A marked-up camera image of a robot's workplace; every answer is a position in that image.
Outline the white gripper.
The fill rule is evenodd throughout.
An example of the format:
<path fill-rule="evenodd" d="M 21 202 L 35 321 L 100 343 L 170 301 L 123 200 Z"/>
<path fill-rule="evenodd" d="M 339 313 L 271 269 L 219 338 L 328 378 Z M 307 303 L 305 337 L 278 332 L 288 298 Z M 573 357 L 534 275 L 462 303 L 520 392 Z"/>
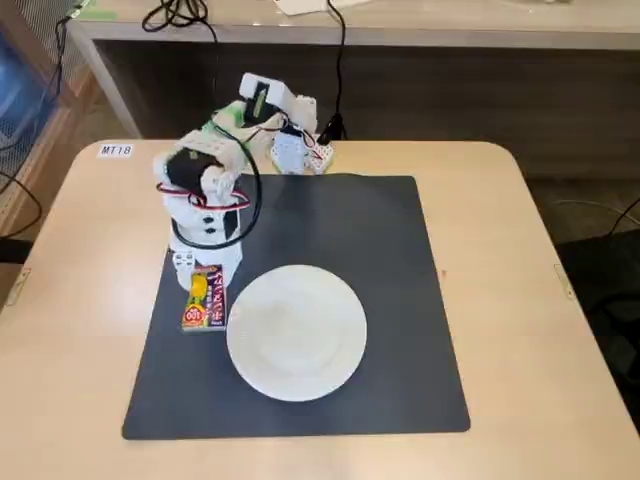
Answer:
<path fill-rule="evenodd" d="M 220 266 L 223 279 L 232 280 L 243 258 L 240 212 L 246 195 L 232 192 L 222 204 L 208 204 L 190 193 L 165 193 L 164 206 L 171 219 L 169 248 L 179 285 L 191 288 L 194 254 L 201 266 Z"/>

